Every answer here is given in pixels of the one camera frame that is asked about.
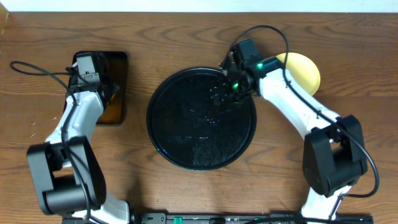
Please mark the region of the yellow plate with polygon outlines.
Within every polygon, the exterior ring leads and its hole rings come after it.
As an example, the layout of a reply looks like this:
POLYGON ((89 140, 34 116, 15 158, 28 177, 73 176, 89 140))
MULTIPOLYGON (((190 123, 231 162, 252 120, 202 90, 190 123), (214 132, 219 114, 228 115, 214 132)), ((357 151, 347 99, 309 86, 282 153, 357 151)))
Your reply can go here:
POLYGON ((318 67, 311 59, 299 53, 282 53, 276 56, 281 62, 284 62, 286 57, 286 67, 292 77, 306 92, 310 95, 314 95, 321 81, 318 67))

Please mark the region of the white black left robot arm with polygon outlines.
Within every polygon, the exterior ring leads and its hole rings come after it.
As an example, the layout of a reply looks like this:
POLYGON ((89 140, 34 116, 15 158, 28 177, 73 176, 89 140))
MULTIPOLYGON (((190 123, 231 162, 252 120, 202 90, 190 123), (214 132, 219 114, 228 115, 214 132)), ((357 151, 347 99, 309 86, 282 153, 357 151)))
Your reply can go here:
POLYGON ((27 160, 41 211, 64 223, 129 223, 129 205, 106 190, 90 146, 97 120, 118 85, 99 73, 80 75, 67 89, 66 108, 53 133, 30 146, 27 160))

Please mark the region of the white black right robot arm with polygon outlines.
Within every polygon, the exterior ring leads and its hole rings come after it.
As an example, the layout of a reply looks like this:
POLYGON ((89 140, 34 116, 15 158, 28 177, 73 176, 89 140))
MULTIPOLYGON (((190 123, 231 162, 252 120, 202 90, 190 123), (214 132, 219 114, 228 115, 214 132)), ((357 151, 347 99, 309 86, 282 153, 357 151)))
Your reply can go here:
POLYGON ((257 93, 303 138, 302 169, 310 190, 301 216, 308 223, 335 221, 342 199, 368 171, 359 121, 352 115, 342 118, 314 98, 320 72, 302 54, 234 55, 220 67, 226 81, 215 94, 218 102, 242 102, 257 93))

